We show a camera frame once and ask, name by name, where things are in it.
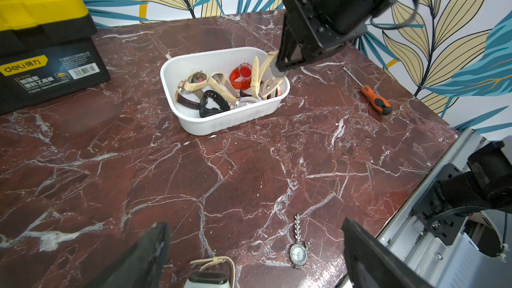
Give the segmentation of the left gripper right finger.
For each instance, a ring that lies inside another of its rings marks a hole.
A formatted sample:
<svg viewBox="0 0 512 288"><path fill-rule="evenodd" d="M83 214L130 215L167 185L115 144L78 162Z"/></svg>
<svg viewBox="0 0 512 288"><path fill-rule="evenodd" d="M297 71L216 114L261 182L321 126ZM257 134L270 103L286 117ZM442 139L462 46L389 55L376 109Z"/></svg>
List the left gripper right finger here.
<svg viewBox="0 0 512 288"><path fill-rule="evenodd" d="M342 231L343 254L353 287L430 287L357 222L346 218Z"/></svg>

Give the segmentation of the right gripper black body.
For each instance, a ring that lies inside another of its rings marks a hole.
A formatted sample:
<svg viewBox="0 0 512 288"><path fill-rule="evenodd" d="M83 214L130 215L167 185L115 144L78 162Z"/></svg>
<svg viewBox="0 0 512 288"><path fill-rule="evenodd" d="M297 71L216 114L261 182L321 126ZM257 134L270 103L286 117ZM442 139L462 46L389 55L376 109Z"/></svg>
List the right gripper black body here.
<svg viewBox="0 0 512 288"><path fill-rule="evenodd" d="M367 26L361 24L346 35L337 33L321 20L313 0L283 0L283 5L285 17L275 59L277 73L287 73L331 57L343 50L348 41L367 31Z"/></svg>

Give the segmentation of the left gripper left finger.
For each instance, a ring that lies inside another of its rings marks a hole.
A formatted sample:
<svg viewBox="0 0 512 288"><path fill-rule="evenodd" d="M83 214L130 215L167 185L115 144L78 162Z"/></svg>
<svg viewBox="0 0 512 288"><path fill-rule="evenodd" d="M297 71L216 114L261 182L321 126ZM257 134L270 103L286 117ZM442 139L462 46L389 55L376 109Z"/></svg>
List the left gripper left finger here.
<svg viewBox="0 0 512 288"><path fill-rule="evenodd" d="M170 229L155 223L86 287L158 287L169 255Z"/></svg>

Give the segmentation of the pink white watch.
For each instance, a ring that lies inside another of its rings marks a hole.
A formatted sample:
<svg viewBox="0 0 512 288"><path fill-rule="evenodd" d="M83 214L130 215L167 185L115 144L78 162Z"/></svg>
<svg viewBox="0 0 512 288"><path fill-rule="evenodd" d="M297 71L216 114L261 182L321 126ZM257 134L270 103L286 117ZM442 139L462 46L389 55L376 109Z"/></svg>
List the pink white watch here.
<svg viewBox="0 0 512 288"><path fill-rule="evenodd" d="M233 103L233 109L239 109L239 108L242 108L242 107L245 107L245 106L248 106L248 105L254 105L254 104L257 104L261 102L260 99L258 98L254 98L254 97L250 97L250 96L245 96L245 97L240 97L238 98L234 103Z"/></svg>

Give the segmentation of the cream square-face watch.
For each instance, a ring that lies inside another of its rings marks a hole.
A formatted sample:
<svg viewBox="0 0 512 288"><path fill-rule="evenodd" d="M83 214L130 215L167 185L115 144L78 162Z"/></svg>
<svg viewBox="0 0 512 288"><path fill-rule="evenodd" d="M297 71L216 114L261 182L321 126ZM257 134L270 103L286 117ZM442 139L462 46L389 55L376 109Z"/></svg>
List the cream square-face watch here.
<svg viewBox="0 0 512 288"><path fill-rule="evenodd" d="M239 99L238 90L232 86L224 74L214 73L208 78L207 82L228 103L235 103Z"/></svg>

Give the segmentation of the small cream watch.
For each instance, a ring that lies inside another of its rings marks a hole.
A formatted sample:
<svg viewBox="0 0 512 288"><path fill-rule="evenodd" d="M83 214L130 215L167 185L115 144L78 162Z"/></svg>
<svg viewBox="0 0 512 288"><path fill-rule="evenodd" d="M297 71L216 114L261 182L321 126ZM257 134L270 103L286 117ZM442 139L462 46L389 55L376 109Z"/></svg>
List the small cream watch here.
<svg viewBox="0 0 512 288"><path fill-rule="evenodd" d="M196 92L207 86L208 76L202 71L192 73L185 81L184 89L189 92Z"/></svg>

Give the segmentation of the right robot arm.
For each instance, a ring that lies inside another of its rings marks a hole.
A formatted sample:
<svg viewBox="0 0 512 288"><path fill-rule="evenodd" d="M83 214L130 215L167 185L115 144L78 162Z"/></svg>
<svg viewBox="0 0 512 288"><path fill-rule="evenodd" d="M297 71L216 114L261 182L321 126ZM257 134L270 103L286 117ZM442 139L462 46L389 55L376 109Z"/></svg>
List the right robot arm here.
<svg viewBox="0 0 512 288"><path fill-rule="evenodd" d="M281 43L271 63L272 72L317 63L341 50L367 31L372 22L396 0L282 0L285 7ZM418 8L419 0L412 0Z"/></svg>

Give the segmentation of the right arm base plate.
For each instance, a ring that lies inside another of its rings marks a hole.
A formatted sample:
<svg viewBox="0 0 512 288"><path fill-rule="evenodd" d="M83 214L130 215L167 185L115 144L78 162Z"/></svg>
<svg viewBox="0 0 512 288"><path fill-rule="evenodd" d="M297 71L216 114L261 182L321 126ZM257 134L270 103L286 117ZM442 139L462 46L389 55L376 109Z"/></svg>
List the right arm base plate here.
<svg viewBox="0 0 512 288"><path fill-rule="evenodd" d="M471 171L462 172L451 163L444 165L432 186L413 207L413 214L434 237L453 245L466 219L481 210L475 206L476 179Z"/></svg>

